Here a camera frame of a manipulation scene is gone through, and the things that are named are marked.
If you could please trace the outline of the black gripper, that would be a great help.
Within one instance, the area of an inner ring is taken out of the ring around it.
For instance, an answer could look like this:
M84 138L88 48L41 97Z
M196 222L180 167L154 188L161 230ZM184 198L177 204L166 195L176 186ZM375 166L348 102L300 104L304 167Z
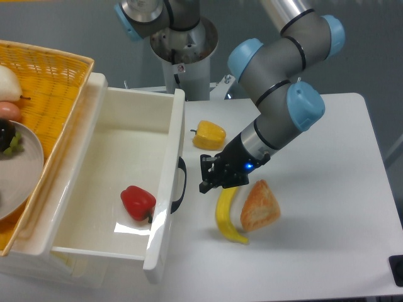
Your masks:
M216 156L200 155L201 183L199 190L207 193L222 186L224 189L249 184L249 174L271 159L267 150L257 158L245 148L238 134L223 151Z

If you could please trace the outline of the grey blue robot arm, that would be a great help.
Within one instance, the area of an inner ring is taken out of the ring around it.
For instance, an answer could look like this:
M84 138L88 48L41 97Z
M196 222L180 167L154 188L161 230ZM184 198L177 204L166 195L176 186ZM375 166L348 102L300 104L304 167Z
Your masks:
M318 15L308 1L263 1L280 32L265 45L252 38L229 55L230 73L247 92L259 116L220 153L200 157L201 193L236 187L265 165L325 112L321 95L291 78L337 54L346 35L331 15ZM189 100L210 95L210 74L203 71L218 44L215 27L200 14L198 1L120 1L114 7L133 41L148 39L163 66L166 91L182 89Z

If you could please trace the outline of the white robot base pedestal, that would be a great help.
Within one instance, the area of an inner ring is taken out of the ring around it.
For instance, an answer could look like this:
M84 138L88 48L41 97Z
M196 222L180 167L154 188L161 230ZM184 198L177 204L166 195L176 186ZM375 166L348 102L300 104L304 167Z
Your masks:
M226 74L210 82L210 59L218 41L216 27L204 17L188 31L165 28L152 34L149 43L161 62L166 92L182 89L188 101L224 99L235 77Z

